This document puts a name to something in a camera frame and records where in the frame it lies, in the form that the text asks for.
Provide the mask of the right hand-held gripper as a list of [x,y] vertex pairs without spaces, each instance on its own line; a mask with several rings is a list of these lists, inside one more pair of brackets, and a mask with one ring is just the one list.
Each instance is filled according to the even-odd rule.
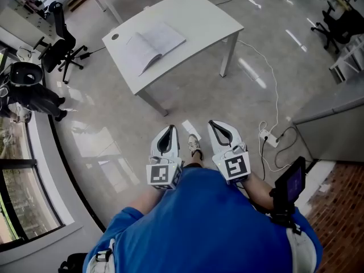
[[212,161],[226,183],[247,180],[251,174],[249,153],[238,130],[223,121],[210,120],[208,133],[213,149]]

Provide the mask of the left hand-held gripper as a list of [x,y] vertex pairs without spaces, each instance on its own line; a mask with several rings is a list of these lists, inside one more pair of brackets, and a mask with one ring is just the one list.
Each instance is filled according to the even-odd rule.
[[177,128],[169,125],[152,141],[149,164],[146,165],[147,183],[157,190],[175,190],[182,173],[179,157]]

